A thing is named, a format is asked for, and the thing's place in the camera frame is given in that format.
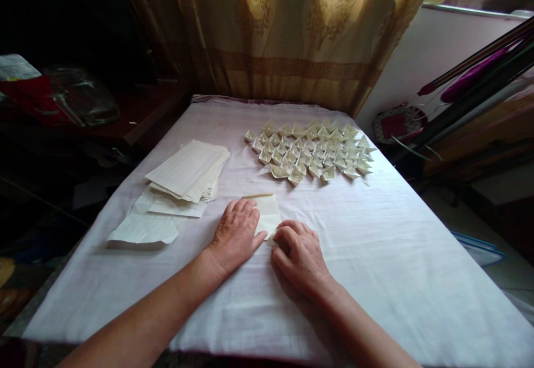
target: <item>forearm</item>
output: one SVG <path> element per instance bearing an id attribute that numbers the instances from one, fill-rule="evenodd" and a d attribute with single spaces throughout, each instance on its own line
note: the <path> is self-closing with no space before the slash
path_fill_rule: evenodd
<path id="1" fill-rule="evenodd" d="M 211 252 L 204 250 L 180 272 L 91 336 L 60 366 L 152 366 L 224 277 Z"/>
<path id="2" fill-rule="evenodd" d="M 335 280 L 313 297 L 360 367 L 420 367 Z"/>

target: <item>white tablecloth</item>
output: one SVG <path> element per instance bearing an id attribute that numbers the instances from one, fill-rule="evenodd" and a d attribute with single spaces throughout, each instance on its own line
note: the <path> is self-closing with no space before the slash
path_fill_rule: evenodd
<path id="1" fill-rule="evenodd" d="M 268 120 L 305 126 L 324 117 L 354 124 L 316 106 L 217 97 L 193 103 L 113 194 L 24 337 L 84 341 L 194 258 L 230 200 L 272 192 L 282 219 L 318 232 L 332 275 L 421 364 L 532 366 L 534 329 L 379 151 L 367 185 L 337 171 L 328 184 L 308 175 L 293 188 L 274 180 L 244 142 L 246 130 L 258 135 Z M 170 245 L 110 248 L 105 239 L 145 188 L 145 174 L 192 139 L 231 152 L 219 198 L 202 218 L 188 219 Z M 191 316 L 170 349 L 339 365 L 343 350 L 328 325 L 285 289 L 265 243 Z"/>

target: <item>hand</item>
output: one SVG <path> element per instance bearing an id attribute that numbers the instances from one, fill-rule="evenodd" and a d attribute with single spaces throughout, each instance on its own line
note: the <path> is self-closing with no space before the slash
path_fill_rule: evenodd
<path id="1" fill-rule="evenodd" d="M 267 231 L 254 236 L 260 219 L 260 211 L 254 209 L 256 205 L 255 200 L 247 198 L 230 201 L 207 247 L 224 277 L 251 258 L 267 236 Z"/>
<path id="2" fill-rule="evenodd" d="M 287 220 L 278 225 L 273 260 L 305 296 L 314 299 L 334 281 L 321 253 L 319 236 L 308 225 Z"/>

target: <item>white wall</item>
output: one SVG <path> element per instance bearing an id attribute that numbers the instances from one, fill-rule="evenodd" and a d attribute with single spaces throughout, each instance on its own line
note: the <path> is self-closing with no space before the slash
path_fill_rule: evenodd
<path id="1" fill-rule="evenodd" d="M 425 84 L 521 22 L 421 8 L 356 116 L 356 123 L 374 137 L 372 123 L 379 112 L 411 99 Z"/>

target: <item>brown curtain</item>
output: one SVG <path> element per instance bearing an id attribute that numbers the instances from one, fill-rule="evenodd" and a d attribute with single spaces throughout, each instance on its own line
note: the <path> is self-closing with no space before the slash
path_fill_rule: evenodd
<path id="1" fill-rule="evenodd" d="M 422 2 L 132 0 L 158 59 L 177 72 L 190 67 L 180 51 L 187 40 L 203 93 L 316 103 L 352 116 Z"/>

